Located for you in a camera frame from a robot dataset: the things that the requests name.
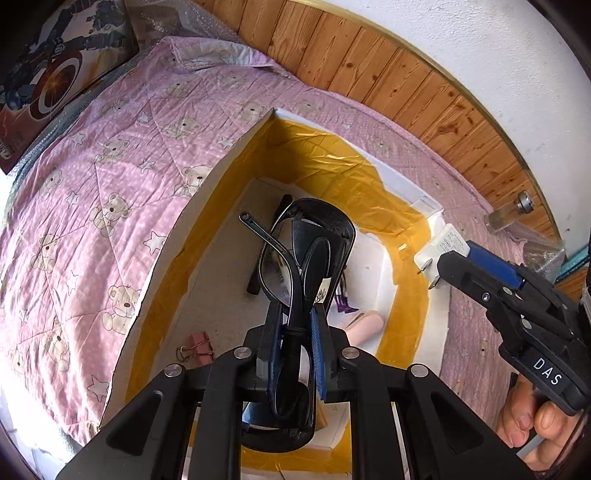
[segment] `screw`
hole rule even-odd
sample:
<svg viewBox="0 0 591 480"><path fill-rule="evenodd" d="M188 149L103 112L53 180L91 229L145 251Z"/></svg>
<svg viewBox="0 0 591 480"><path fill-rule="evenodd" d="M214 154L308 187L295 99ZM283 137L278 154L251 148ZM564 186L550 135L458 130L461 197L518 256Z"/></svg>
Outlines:
<svg viewBox="0 0 591 480"><path fill-rule="evenodd" d="M410 368L410 372L415 377L424 378L429 374L429 369L427 367L425 367L423 364L414 364Z"/></svg>
<svg viewBox="0 0 591 480"><path fill-rule="evenodd" d="M240 359L250 357L251 353L252 350L250 350L247 346L239 346L236 350L234 350L234 356Z"/></svg>
<svg viewBox="0 0 591 480"><path fill-rule="evenodd" d="M343 348L341 355L343 355L348 360L352 360L353 358L357 358L359 356L359 350L357 350L355 347L348 346L347 348Z"/></svg>
<svg viewBox="0 0 591 480"><path fill-rule="evenodd" d="M164 375L169 378L174 378L179 376L183 372L183 367L179 364L170 364L164 368Z"/></svg>

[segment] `star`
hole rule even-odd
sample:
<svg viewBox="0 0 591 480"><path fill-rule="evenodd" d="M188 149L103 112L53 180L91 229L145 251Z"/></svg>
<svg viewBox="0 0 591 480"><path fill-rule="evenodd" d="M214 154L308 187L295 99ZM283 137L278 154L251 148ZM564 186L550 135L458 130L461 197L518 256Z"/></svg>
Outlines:
<svg viewBox="0 0 591 480"><path fill-rule="evenodd" d="M103 397L106 398L109 391L109 382L101 382L94 375L90 377L92 378L92 385L89 385L87 390L94 394L99 402L103 403Z"/></svg>
<svg viewBox="0 0 591 480"><path fill-rule="evenodd" d="M70 192L70 194L66 197L66 202L68 203L68 207L71 207L72 205L78 205L79 198L80 198L80 195L78 195L76 192Z"/></svg>
<svg viewBox="0 0 591 480"><path fill-rule="evenodd" d="M234 146L234 143L236 143L236 140L222 137L222 139L217 143L220 144L225 150L227 148L232 148Z"/></svg>
<svg viewBox="0 0 591 480"><path fill-rule="evenodd" d="M147 158L138 165L138 168L141 170L140 173L143 175L146 170L153 170L153 166L156 165L155 161L148 161Z"/></svg>
<svg viewBox="0 0 591 480"><path fill-rule="evenodd" d="M74 138L72 138L74 145L82 145L82 141L84 140L85 136L86 136L85 134L81 134L80 132L78 132L76 134L76 136Z"/></svg>
<svg viewBox="0 0 591 480"><path fill-rule="evenodd" d="M149 240L144 242L144 245L150 249L150 255L152 255L156 250L162 250L162 246L166 241L165 236L159 236L156 232L152 231L152 236Z"/></svg>
<svg viewBox="0 0 591 480"><path fill-rule="evenodd" d="M29 311L21 309L21 311L18 312L18 318L21 321L21 323L29 323Z"/></svg>
<svg viewBox="0 0 591 480"><path fill-rule="evenodd" d="M68 295L71 295L72 290L76 289L78 277L80 277L80 275L74 275L74 272L70 270L70 275L68 275L68 281L66 282L66 287L68 287Z"/></svg>
<svg viewBox="0 0 591 480"><path fill-rule="evenodd" d="M147 124L149 121L150 117L145 112L141 112L141 114L138 117L138 122L140 124Z"/></svg>

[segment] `pink blanket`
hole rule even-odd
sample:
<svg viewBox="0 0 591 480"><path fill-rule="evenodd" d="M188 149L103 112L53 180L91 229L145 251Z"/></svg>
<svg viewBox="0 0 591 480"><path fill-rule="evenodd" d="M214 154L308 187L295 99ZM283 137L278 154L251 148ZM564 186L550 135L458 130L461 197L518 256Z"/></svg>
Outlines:
<svg viewBox="0 0 591 480"><path fill-rule="evenodd" d="M78 442L96 432L140 289L170 229L216 162L272 107L367 150L437 198L467 238L518 255L507 239L486 235L488 204L381 115L304 85L247 46L166 38L47 148L0 237L0 348ZM494 343L482 312L453 302Z"/></svg>

